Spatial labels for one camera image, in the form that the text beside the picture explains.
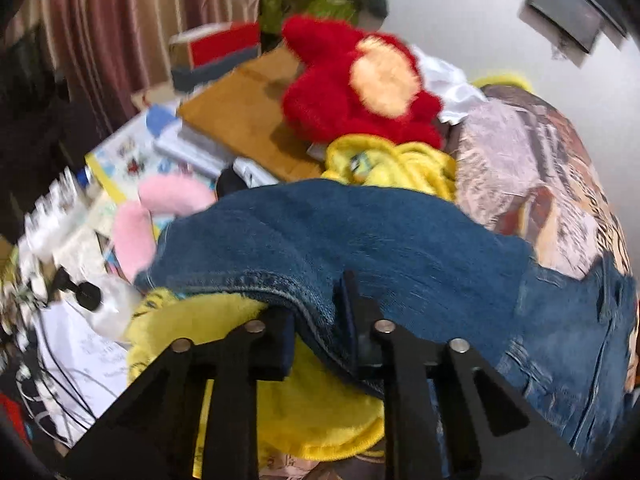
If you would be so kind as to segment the blue denim jacket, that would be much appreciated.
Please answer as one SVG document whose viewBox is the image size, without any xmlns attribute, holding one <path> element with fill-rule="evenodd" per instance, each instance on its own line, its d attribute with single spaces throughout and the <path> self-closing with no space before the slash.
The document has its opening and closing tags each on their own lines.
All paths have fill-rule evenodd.
<svg viewBox="0 0 640 480">
<path fill-rule="evenodd" d="M 345 272 L 416 336 L 469 341 L 580 456 L 600 454 L 622 426 L 634 279 L 611 254 L 580 280 L 544 268 L 525 240 L 435 196 L 326 179 L 236 192 L 171 222 L 134 281 L 291 307 L 303 341 L 352 378 Z"/>
</svg>

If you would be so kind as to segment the white papers stack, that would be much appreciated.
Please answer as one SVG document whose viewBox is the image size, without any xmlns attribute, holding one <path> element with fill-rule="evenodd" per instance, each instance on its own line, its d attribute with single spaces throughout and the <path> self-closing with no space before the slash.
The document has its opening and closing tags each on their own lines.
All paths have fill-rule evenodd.
<svg viewBox="0 0 640 480">
<path fill-rule="evenodd" d="M 124 331 L 137 295 L 125 281 L 110 239 L 115 204 L 100 191 L 87 195 L 64 170 L 24 217 L 18 241 L 21 307 L 35 361 L 28 403 L 46 409 L 39 426 L 66 448 L 73 446 L 127 385 Z"/>
</svg>

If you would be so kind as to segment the yellow fleece blanket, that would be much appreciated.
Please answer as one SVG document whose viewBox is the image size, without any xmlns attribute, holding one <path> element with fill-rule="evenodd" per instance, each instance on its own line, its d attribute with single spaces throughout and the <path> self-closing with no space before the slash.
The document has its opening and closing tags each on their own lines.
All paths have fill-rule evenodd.
<svg viewBox="0 0 640 480">
<path fill-rule="evenodd" d="M 347 185 L 405 188 L 447 202 L 456 197 L 456 162 L 421 142 L 343 136 L 329 145 L 322 176 Z M 221 340 L 266 309 L 236 292 L 180 298 L 167 288 L 150 289 L 126 331 L 128 378 L 138 378 L 174 340 Z M 278 454 L 312 462 L 341 460 L 383 439 L 382 401 L 332 373 L 292 323 L 266 328 L 250 346 L 250 357 L 262 375 L 257 386 L 259 463 Z"/>
</svg>

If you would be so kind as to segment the pink plush headband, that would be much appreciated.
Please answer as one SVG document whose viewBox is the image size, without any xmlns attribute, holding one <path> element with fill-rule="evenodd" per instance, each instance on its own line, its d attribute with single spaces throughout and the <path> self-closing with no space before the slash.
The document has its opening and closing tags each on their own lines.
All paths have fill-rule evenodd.
<svg viewBox="0 0 640 480">
<path fill-rule="evenodd" d="M 216 203 L 215 192 L 182 174 L 154 174 L 138 185 L 138 198 L 117 207 L 111 240 L 122 274 L 132 283 L 153 261 L 156 216 L 186 217 Z"/>
</svg>

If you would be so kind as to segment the newspaper print bed sheet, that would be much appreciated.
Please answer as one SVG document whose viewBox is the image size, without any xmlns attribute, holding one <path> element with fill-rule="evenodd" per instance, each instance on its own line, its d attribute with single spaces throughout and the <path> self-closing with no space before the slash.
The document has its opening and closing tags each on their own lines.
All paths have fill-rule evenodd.
<svg viewBox="0 0 640 480">
<path fill-rule="evenodd" d="M 488 84 L 454 128 L 456 203 L 492 232 L 516 235 L 541 266 L 583 278 L 604 254 L 631 272 L 620 222 L 573 124 L 517 86 Z"/>
</svg>

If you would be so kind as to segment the colourful picture book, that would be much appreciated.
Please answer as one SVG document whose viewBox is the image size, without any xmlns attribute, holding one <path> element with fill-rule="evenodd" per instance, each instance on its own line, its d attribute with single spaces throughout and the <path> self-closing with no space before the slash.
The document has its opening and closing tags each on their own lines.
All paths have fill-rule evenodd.
<svg viewBox="0 0 640 480">
<path fill-rule="evenodd" d="M 166 128 L 180 126 L 176 107 L 176 102 L 152 105 L 86 156 L 88 168 L 115 204 L 136 200 L 139 183 L 153 174 L 186 174 L 214 188 L 214 179 L 156 149 L 155 141 Z"/>
</svg>

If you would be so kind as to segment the brown cardboard sheet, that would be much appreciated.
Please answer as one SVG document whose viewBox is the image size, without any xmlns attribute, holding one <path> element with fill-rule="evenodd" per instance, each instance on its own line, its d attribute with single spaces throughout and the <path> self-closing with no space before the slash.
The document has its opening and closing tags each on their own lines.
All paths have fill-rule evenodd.
<svg viewBox="0 0 640 480">
<path fill-rule="evenodd" d="M 281 99 L 300 65 L 287 47 L 235 67 L 178 107 L 178 116 L 204 136 L 249 158 L 276 178 L 293 182 L 318 178 L 320 162 L 307 154 L 283 118 Z"/>
</svg>

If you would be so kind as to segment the white cloth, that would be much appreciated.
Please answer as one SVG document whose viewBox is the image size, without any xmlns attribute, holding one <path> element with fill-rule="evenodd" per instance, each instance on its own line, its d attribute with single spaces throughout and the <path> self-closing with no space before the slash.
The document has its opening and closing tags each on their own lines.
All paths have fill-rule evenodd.
<svg viewBox="0 0 640 480">
<path fill-rule="evenodd" d="M 460 124 L 471 110 L 487 102 L 484 93 L 468 81 L 459 67 L 427 55 L 415 44 L 410 44 L 409 50 L 416 58 L 423 88 L 442 102 L 442 110 L 438 114 L 441 122 L 452 126 Z"/>
</svg>

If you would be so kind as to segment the red plush toy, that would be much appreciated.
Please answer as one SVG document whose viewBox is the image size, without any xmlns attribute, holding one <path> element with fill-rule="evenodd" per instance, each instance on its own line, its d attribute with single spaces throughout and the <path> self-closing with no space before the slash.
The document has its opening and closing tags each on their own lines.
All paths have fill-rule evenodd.
<svg viewBox="0 0 640 480">
<path fill-rule="evenodd" d="M 425 90 L 418 62 L 401 40 L 307 15 L 288 18 L 282 38 L 304 66 L 281 100 L 296 136 L 329 144 L 370 134 L 442 146 L 435 126 L 442 101 Z"/>
</svg>

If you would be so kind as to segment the red white box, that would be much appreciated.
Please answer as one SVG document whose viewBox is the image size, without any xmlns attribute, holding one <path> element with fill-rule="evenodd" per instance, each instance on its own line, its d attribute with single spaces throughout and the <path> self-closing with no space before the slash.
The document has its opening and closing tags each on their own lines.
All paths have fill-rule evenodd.
<svg viewBox="0 0 640 480">
<path fill-rule="evenodd" d="M 168 41 L 172 68 L 194 68 L 227 55 L 257 47 L 260 29 L 256 22 L 205 24 L 171 36 Z"/>
</svg>

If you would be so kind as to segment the striped brown curtain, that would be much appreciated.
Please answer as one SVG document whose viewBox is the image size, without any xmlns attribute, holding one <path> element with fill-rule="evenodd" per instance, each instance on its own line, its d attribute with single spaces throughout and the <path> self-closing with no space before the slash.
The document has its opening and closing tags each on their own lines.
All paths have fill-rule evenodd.
<svg viewBox="0 0 640 480">
<path fill-rule="evenodd" d="M 10 46 L 42 27 L 48 60 L 100 133 L 134 116 L 134 92 L 170 77 L 168 41 L 209 23 L 252 22 L 259 0 L 25 0 L 1 36 Z"/>
</svg>

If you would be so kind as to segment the green patterned bag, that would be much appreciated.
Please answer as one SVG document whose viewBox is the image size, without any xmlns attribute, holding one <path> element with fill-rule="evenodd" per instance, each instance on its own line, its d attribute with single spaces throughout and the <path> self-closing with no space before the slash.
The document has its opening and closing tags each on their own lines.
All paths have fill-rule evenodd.
<svg viewBox="0 0 640 480">
<path fill-rule="evenodd" d="M 297 14 L 357 25 L 359 6 L 356 0 L 260 0 L 260 30 L 279 36 L 283 22 Z"/>
</svg>

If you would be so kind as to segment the wall mounted black monitor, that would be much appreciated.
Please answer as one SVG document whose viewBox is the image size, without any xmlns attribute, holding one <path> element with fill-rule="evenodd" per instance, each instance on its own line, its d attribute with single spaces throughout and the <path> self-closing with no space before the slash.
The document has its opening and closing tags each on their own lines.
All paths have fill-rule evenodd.
<svg viewBox="0 0 640 480">
<path fill-rule="evenodd" d="M 628 18 L 617 0 L 524 0 L 520 19 L 549 40 L 552 58 L 577 67 L 601 37 L 619 49 L 629 36 Z"/>
</svg>

